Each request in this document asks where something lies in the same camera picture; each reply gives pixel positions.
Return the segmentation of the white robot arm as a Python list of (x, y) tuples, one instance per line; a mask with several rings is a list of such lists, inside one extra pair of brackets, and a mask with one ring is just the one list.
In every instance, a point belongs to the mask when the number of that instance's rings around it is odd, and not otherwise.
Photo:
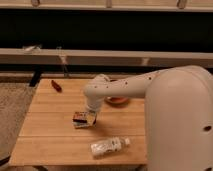
[(143, 98), (148, 171), (213, 171), (213, 74), (174, 67), (111, 82), (100, 74), (85, 85), (86, 110), (106, 97)]

